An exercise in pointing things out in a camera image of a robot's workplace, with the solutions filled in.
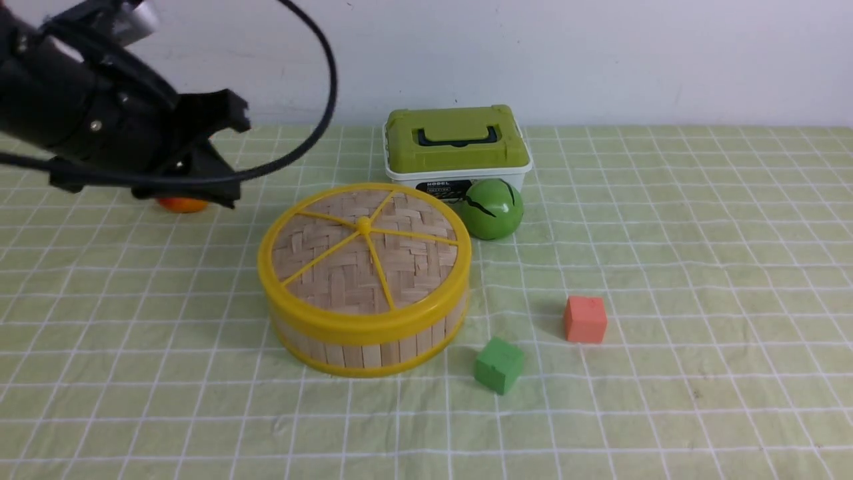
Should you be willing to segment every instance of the white container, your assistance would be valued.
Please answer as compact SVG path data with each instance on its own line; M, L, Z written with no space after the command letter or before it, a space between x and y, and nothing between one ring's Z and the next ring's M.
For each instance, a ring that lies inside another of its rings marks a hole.
M382 125L382 150L385 154L385 173L394 184L406 185L414 189L429 193L439 200L445 202L457 202L465 196L465 192L472 184L486 179L501 179L521 191L524 185L525 175L533 169L533 155L530 145L524 139L524 135L516 125L525 150L527 150L527 165L523 167L508 168L476 168L470 170L439 170L436 172L422 173L396 173L391 170L391 158L388 152L388 138L386 135L387 123Z

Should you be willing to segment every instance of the woven bamboo lid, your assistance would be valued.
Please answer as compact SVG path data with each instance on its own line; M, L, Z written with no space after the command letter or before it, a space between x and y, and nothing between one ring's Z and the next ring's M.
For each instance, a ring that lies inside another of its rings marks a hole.
M396 185L333 190L286 219L271 245L272 270L293 297L327 312L403 309L431 295L459 261L461 222L450 215L426 194Z

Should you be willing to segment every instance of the black cable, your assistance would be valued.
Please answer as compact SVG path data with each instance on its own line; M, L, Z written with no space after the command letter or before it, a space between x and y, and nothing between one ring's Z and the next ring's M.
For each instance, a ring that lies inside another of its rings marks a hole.
M173 177L159 177L155 175L139 175L134 173L113 173L109 171L78 167L65 162L40 161L30 157L10 153L0 153L0 164L37 170L40 172L79 176L86 178L93 184L148 189L198 187L202 185L224 184L229 182L245 182L247 180L263 177L264 175L268 175L290 165L314 147L317 141L322 138L323 133L328 129L329 124L332 122L335 103L338 99L338 69L335 66L332 47L320 27L302 9L297 7L290 0L277 1L287 7L294 15L299 17L299 19L302 20L302 22L305 23L312 32L314 32L317 40L320 41L320 45L322 46L323 53L326 56L326 62L328 64L329 89L326 108L323 111L322 117L317 123L314 131L311 132L308 138L306 138L290 153L285 154L278 160L265 163L258 167L241 170L230 175L200 179L180 179Z

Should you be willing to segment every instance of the yellow spoke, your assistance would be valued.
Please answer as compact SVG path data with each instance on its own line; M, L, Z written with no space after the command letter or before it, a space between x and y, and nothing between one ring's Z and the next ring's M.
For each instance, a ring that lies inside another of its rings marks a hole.
M333 254L334 252L340 250L341 247L348 244L353 238L358 237L358 235L359 235L359 233L357 231L354 231L352 234L350 234L349 237L344 238L340 242L337 242L331 249L328 249L325 252L319 254L314 260L309 261L302 268L297 270L296 273L294 273L290 277L287 277L283 282L281 282L281 286L282 287L287 286L287 284L292 282L294 279L299 278L303 273L308 272L308 269L312 268L314 265L319 263L320 260L322 260L322 259L328 257L329 255Z
M348 222L344 219L335 217L334 215L326 215L326 214L319 214L318 212L305 212L305 211L297 212L296 214L302 215L304 217L312 217L315 219L323 219L323 220L333 221L335 223L340 223L341 225L348 226L352 229L356 228L356 224L354 224L352 222Z
M394 299L391 295L391 289L388 288L388 280L385 278L385 272L382 270L382 263L379 260L379 254L376 253L376 247L373 244L373 240L370 238L370 235L365 235L364 239L368 242L368 250L370 250L370 256L373 257L374 265L376 265L376 275L379 276L379 282L382 284L382 291L385 292L385 299L388 301L388 308L390 310L396 310L394 307Z
M416 231L385 230L384 228L372 228L370 230L373 233L383 233L385 235L399 235L401 237L420 238L421 240L434 240L436 242L447 243L450 245L459 244L458 240L450 240L449 238L436 237L434 235L427 235L426 233L418 233Z
M382 200L382 203L379 204L379 207L376 208L376 211L374 211L370 215L370 223L373 223L373 221L376 220L376 217L378 217L379 214L382 212L382 208L385 208L385 205L387 205L388 202L391 201L391 199L397 194L397 192L398 190L391 190L391 192L388 193L388 196L386 196L385 199Z

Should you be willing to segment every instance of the label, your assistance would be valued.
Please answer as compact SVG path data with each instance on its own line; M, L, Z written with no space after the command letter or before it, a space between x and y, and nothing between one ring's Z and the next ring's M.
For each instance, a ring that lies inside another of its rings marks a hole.
M452 202L465 197L465 192L471 188L471 180L451 180L447 182L422 182L415 187L441 201Z

